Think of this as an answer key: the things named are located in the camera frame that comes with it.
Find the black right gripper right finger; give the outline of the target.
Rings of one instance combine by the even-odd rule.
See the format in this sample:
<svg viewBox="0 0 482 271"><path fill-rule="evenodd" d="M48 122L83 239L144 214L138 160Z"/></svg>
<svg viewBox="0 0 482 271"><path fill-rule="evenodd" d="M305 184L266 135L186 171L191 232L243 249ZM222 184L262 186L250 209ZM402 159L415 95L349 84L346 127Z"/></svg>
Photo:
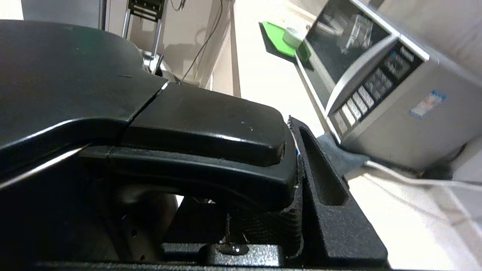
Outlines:
<svg viewBox="0 0 482 271"><path fill-rule="evenodd" d="M385 245L324 148L302 121L289 117L288 127L299 149L293 202L265 213L230 207L231 221L250 245L277 245L290 266L387 269Z"/></svg>

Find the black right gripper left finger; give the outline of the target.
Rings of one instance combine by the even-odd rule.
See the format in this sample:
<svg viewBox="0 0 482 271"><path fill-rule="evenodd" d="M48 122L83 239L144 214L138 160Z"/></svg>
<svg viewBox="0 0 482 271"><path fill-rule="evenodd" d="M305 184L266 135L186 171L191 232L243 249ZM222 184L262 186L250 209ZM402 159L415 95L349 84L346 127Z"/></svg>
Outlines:
<svg viewBox="0 0 482 271"><path fill-rule="evenodd" d="M166 231L166 243L212 244L224 238L227 211L219 204L184 197Z"/></svg>

